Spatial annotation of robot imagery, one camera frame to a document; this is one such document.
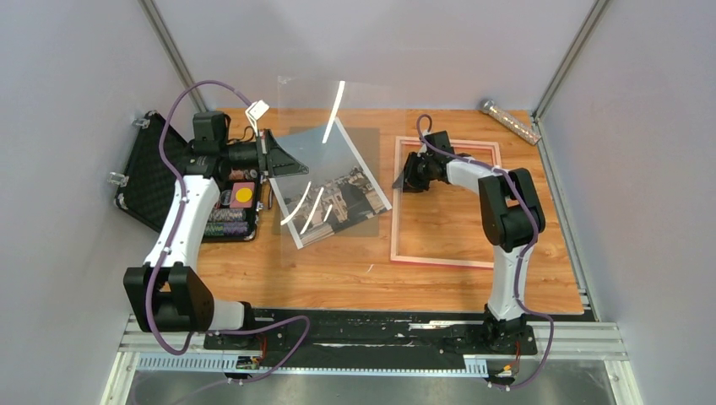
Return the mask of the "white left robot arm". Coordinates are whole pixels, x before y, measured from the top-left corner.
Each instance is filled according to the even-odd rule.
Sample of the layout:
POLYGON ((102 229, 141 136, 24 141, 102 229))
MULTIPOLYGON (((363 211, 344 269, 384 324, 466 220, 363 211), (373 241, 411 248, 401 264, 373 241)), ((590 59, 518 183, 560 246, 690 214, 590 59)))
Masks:
POLYGON ((269 130, 259 132, 251 142, 230 142, 230 122, 222 111, 196 114, 189 150, 174 163, 165 150, 171 119, 164 118, 157 149, 174 181, 171 205, 158 240, 142 265, 129 267, 123 276, 140 330, 174 355, 186 352, 189 344, 172 347, 163 337, 166 332, 184 332, 189 337, 200 332, 225 333, 238 348, 250 348, 258 340, 251 305, 215 298, 196 270, 210 212, 230 171, 256 169, 270 179, 309 171, 279 146, 269 130))

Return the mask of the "wooden picture frame pink inlay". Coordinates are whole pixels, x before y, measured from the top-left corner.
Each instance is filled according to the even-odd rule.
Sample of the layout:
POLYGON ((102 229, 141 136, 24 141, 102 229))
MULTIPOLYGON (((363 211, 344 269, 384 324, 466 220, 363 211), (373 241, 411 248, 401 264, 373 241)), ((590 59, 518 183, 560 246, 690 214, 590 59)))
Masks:
MULTIPOLYGON (((404 146, 418 146, 419 140, 416 138, 409 138, 406 136, 395 138, 394 147, 394 174, 399 175, 403 168, 403 147, 404 146)), ((475 141, 475 140, 457 140, 455 142, 458 148, 468 150, 481 150, 487 151, 491 155, 490 166, 502 165, 502 156, 499 143, 497 142, 486 142, 486 141, 475 141)), ((391 236, 390 236, 390 261, 391 262, 403 262, 420 265, 437 265, 437 266, 451 266, 451 267, 476 267, 476 268, 487 268, 492 269, 492 262, 481 262, 481 261, 470 261, 470 260, 459 260, 459 259, 447 259, 447 258, 435 258, 435 257, 421 257, 421 256, 404 256, 399 255, 399 228, 400 228, 400 209, 401 209, 401 197, 402 191, 400 189, 393 189, 393 209, 391 219, 391 236)))

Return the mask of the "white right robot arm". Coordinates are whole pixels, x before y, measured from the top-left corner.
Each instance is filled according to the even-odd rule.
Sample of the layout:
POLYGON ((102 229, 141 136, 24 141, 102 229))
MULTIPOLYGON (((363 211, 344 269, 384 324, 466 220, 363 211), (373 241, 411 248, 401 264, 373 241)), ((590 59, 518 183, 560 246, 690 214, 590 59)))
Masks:
POLYGON ((480 199, 480 217, 494 252, 491 295, 482 329, 484 345, 503 352, 526 328, 523 302, 527 267, 545 215, 530 172, 504 170, 467 154, 456 154, 447 132, 419 136, 421 149, 411 152, 393 189, 426 192, 433 181, 460 186, 480 199))

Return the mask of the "clear acrylic sheet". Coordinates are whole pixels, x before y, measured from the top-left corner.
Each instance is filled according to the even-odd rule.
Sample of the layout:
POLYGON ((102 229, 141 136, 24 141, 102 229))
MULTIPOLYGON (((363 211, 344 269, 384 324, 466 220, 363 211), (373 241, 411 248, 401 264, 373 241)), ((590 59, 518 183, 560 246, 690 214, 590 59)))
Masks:
POLYGON ((401 102, 376 84, 279 78, 279 145, 309 168, 271 182, 282 265, 341 261, 379 240, 393 208, 390 147, 404 130, 401 102))

